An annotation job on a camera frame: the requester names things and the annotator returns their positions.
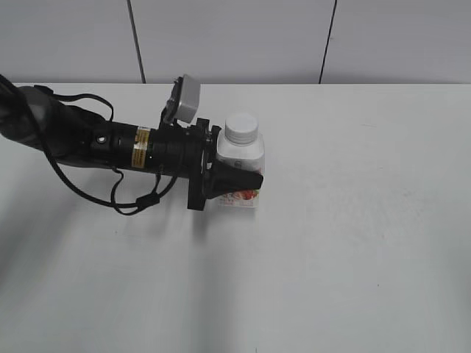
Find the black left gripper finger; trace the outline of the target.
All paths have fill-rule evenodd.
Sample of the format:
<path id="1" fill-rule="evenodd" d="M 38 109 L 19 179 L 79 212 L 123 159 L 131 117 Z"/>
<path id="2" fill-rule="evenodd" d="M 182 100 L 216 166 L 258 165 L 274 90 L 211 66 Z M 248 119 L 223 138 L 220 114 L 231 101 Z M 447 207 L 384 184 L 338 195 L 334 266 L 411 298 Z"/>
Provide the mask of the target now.
<path id="1" fill-rule="evenodd" d="M 218 137 L 221 130 L 222 130 L 222 128 L 220 126 L 213 125 L 212 128 L 211 128 L 211 131 L 210 131 L 211 136 L 212 137 Z"/>
<path id="2" fill-rule="evenodd" d="M 225 163 L 213 163 L 206 171 L 206 199 L 244 190 L 257 190 L 262 184 L 263 175 L 256 171 L 246 171 Z"/>

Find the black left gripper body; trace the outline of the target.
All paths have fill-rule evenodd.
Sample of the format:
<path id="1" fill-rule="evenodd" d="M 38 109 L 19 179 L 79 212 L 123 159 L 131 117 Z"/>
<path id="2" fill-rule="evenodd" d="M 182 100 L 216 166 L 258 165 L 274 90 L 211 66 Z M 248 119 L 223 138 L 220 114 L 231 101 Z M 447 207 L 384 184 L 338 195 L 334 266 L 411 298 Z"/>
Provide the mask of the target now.
<path id="1" fill-rule="evenodd" d="M 188 151 L 191 162 L 188 167 L 188 209 L 203 211 L 206 202 L 204 178 L 213 145 L 210 121 L 198 118 L 196 124 L 190 126 L 189 132 L 193 149 Z"/>

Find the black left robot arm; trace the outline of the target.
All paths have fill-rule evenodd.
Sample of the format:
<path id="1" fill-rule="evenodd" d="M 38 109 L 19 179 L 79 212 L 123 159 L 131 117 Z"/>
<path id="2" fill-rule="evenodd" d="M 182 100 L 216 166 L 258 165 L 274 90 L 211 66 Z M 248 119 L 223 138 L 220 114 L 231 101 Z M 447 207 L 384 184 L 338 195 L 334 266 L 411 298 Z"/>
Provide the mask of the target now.
<path id="1" fill-rule="evenodd" d="M 189 75 L 174 81 L 157 128 L 124 124 L 76 106 L 77 96 L 42 86 L 14 85 L 1 79 L 1 134 L 44 153 L 68 187 L 62 166 L 137 171 L 174 185 L 188 180 L 188 208 L 202 210 L 209 199 L 258 189 L 263 176 L 216 157 L 221 129 L 197 118 L 201 86 Z"/>

